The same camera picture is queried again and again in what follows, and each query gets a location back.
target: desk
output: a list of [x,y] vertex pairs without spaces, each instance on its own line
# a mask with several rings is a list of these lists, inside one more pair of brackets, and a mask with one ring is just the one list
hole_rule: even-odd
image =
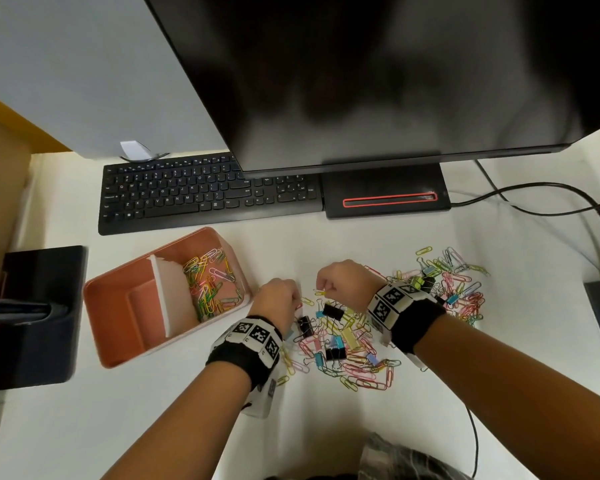
[[[74,153],[36,156],[14,250],[87,246],[90,279],[193,231],[100,236],[100,179],[102,165],[110,162]],[[554,180],[600,200],[600,132],[562,153],[484,165],[498,185]],[[490,190],[471,162],[444,164],[443,172],[450,190]],[[453,201],[465,198],[452,194]],[[529,189],[511,199],[545,212],[583,206],[556,189]],[[487,201],[440,214],[346,221],[307,214],[214,227],[231,243],[252,285],[284,276],[309,292],[317,270],[333,260],[352,258],[391,271],[414,263],[417,249],[453,246],[492,274],[483,281],[487,302],[481,328],[600,394],[600,331],[582,286],[599,279],[599,273],[572,249],[598,260],[589,235],[600,247],[600,222],[593,212],[544,221]],[[0,479],[99,478],[195,377],[212,341],[240,316],[106,370],[98,362],[83,310],[74,377],[6,395]],[[533,478],[481,424],[477,427],[478,478]],[[302,473],[296,467],[309,458],[327,458],[320,472],[351,470],[358,458],[347,452],[360,443],[364,430],[465,472],[472,468],[473,435],[464,406],[432,373],[404,361],[385,392],[353,393],[316,371],[297,374],[276,395],[268,421],[240,417],[216,478],[260,480],[277,472]]]

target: plastic bin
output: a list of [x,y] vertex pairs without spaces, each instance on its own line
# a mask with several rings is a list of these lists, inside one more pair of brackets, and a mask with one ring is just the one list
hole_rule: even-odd
[[[217,315],[207,320],[198,317],[192,320],[190,329],[175,337],[167,337],[149,257],[155,255],[183,266],[192,258],[202,257],[213,249],[224,251],[235,281],[218,277],[218,274],[221,275],[217,272],[220,266],[212,271],[212,264],[206,266],[200,281],[206,282],[209,276],[213,276],[212,282],[222,283],[217,288],[217,302],[234,298],[235,306],[224,312],[218,310]],[[196,295],[191,295],[196,304],[199,294],[200,290],[196,290]],[[231,246],[215,229],[204,227],[88,281],[83,295],[100,362],[111,368],[164,347],[238,310],[248,304],[251,291]]]

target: monitor screen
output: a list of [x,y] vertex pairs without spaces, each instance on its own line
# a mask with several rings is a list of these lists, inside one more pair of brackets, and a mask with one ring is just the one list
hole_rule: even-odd
[[600,0],[146,1],[245,171],[541,152],[600,128]]

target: person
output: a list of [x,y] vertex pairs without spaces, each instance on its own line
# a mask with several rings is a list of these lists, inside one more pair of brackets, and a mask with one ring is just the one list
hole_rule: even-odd
[[[351,260],[322,268],[316,288],[356,312],[368,312],[381,326],[389,324],[386,328],[391,330],[394,345],[417,355],[538,478],[600,479],[600,396],[447,315],[424,292],[387,283]],[[248,318],[238,325],[243,323],[250,330],[260,327],[254,337],[267,330],[272,344],[280,344],[299,304],[295,282],[273,279],[260,288]],[[240,326],[230,329],[240,330]],[[219,345],[204,370],[104,480],[206,480],[213,476],[249,392],[266,382],[275,366],[267,367],[269,358],[267,363],[257,360],[264,352],[249,348],[253,340],[247,346],[241,335],[227,337],[216,342]],[[268,351],[275,351],[272,344]],[[372,435],[362,452],[358,475],[350,478],[469,476]]]

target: keyboard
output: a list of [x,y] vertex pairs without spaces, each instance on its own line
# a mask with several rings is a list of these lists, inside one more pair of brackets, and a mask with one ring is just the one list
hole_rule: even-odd
[[231,153],[106,165],[101,235],[322,211],[318,175],[246,178]]

